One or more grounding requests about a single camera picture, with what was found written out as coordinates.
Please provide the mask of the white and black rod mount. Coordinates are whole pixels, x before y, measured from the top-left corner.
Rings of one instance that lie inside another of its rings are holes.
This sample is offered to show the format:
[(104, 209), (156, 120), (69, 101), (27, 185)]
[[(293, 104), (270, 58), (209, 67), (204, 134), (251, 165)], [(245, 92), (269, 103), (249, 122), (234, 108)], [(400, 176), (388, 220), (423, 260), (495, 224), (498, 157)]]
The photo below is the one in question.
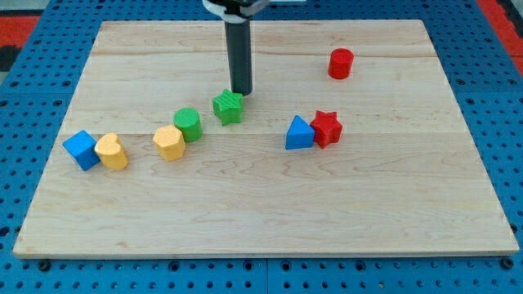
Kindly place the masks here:
[(263, 10), (269, 0), (203, 0), (203, 7), (226, 23), (243, 23)]

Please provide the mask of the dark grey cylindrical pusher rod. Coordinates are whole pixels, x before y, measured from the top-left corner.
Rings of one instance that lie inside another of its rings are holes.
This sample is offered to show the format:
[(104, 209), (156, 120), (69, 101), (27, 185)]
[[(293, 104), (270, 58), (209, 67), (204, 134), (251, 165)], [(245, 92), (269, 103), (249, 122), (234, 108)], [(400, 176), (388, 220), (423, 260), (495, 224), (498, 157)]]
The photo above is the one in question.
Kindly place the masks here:
[(230, 87), (244, 96), (253, 90), (250, 21), (241, 24), (225, 22)]

